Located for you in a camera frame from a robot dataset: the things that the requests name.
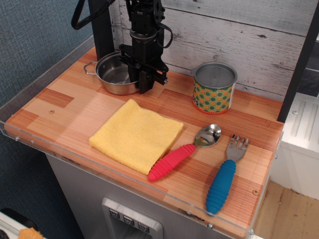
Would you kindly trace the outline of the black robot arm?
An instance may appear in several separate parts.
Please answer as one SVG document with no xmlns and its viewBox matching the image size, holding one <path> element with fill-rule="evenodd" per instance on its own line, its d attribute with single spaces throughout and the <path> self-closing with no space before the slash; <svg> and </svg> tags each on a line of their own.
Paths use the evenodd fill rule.
<svg viewBox="0 0 319 239">
<path fill-rule="evenodd" d="M 165 8 L 160 0 L 128 0 L 126 6 L 132 44 L 119 46 L 120 60 L 128 66 L 130 81 L 136 82 L 140 94 L 144 94 L 154 82 L 167 83 L 168 66 L 161 56 L 172 42 L 171 39 L 164 45 L 164 31 L 171 29 L 161 23 Z"/>
</svg>

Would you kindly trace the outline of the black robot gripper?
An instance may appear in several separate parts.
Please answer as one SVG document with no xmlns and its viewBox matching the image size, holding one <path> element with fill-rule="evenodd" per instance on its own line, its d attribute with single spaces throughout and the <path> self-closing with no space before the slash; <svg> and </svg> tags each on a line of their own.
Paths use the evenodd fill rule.
<svg viewBox="0 0 319 239">
<path fill-rule="evenodd" d="M 167 83 L 168 67 L 162 61 L 164 35 L 157 34 L 153 38 L 132 38 L 131 45 L 121 44 L 120 59 L 128 66 L 130 82 L 139 81 L 140 94 L 153 88 L 154 82 Z"/>
</svg>

